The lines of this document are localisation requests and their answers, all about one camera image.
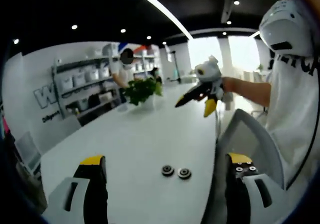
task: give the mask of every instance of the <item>led strip light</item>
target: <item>led strip light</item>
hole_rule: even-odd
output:
[[[187,31],[187,29],[180,23],[180,21],[166,8],[164,7],[158,0],[147,0],[151,4],[153,4],[157,9],[159,9],[165,16],[167,16],[181,31],[185,34],[185,36],[192,40],[193,37]]]
[[[250,35],[249,38],[254,38],[260,34],[260,31],[255,32],[254,34]]]

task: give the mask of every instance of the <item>bright window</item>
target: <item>bright window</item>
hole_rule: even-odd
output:
[[[198,64],[202,64],[212,55],[218,61],[218,66],[223,67],[221,49],[217,37],[195,38],[188,41],[191,68],[194,69]]]
[[[254,38],[229,36],[232,65],[246,72],[255,71],[260,65],[257,43]]]

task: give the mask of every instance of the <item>white t-shirt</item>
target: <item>white t-shirt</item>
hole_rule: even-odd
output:
[[[266,129],[282,156],[287,183],[310,145],[318,108],[318,72],[313,58],[278,56],[273,65]],[[320,127],[299,178],[309,180],[320,157]]]
[[[125,83],[128,84],[129,81],[132,81],[134,78],[134,73],[132,69],[125,70],[124,64],[121,61],[111,62],[110,71],[112,74],[118,74],[119,78]]]

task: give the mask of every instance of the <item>black ceiling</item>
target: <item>black ceiling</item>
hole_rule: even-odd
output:
[[[158,0],[187,30],[213,27],[258,28],[276,0],[239,0],[232,6],[231,25],[221,24],[225,0]],[[127,41],[159,44],[181,31],[146,0],[6,0],[6,35],[19,38],[11,53],[77,41]],[[71,30],[73,24],[78,29]]]

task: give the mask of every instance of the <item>red object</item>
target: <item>red object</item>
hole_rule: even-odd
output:
[[[2,121],[3,121],[4,133],[8,133],[10,129],[4,117],[2,118]]]
[[[145,50],[145,49],[146,49],[146,47],[145,47],[144,45],[142,45],[142,46],[140,46],[139,48],[136,48],[136,49],[133,51],[133,53],[139,53],[140,51]]]

